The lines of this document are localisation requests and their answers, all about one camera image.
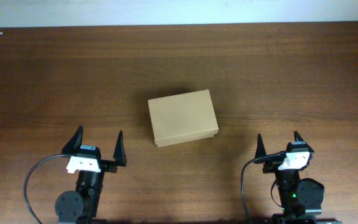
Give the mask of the brown cardboard box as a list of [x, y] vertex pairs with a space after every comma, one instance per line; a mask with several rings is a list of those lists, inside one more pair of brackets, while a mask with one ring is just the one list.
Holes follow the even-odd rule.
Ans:
[[151, 99], [148, 107], [157, 147], [212, 138], [219, 131], [209, 90]]

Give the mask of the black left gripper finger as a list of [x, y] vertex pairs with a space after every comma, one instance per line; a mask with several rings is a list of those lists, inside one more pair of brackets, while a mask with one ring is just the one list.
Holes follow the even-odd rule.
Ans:
[[127, 165], [127, 158], [124, 148], [124, 140], [123, 140], [123, 131], [120, 131], [118, 134], [113, 158], [115, 160], [115, 164], [117, 166], [126, 167]]
[[82, 145], [82, 139], [83, 139], [83, 126], [79, 126], [73, 137], [62, 148], [61, 154], [64, 155], [76, 154], [79, 151], [80, 146]]

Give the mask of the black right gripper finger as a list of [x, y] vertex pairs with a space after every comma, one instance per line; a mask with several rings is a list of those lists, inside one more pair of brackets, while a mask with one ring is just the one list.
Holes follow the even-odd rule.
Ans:
[[255, 152], [255, 157], [254, 159], [257, 161], [263, 161], [265, 160], [267, 154], [266, 154], [266, 150], [265, 150], [265, 146], [263, 143], [263, 139], [261, 134], [258, 134], [257, 136], [257, 149]]
[[307, 148], [309, 152], [314, 152], [313, 148], [301, 137], [297, 131], [294, 131], [294, 141], [303, 148]]

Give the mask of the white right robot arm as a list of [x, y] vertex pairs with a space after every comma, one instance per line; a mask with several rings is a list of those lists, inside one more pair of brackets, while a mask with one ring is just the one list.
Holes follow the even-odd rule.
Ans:
[[263, 164], [263, 173], [275, 175], [273, 185], [280, 196], [281, 214], [274, 214], [272, 223], [316, 223], [322, 213], [324, 186], [320, 182], [304, 178], [299, 173], [305, 170], [313, 158], [314, 150], [300, 134], [294, 132], [294, 141], [284, 151], [267, 154], [261, 134], [257, 137], [255, 163]]

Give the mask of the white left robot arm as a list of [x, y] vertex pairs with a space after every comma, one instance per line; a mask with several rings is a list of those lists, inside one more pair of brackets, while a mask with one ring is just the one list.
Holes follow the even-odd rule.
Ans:
[[62, 148], [62, 155], [68, 158], [67, 172], [78, 172], [78, 178], [75, 190], [57, 197], [55, 212], [59, 223], [106, 224], [108, 220], [97, 218], [98, 205], [105, 174], [116, 173], [119, 167], [127, 165], [123, 132], [118, 134], [112, 160], [102, 159], [99, 147], [85, 145], [82, 140], [83, 126], [79, 126]]

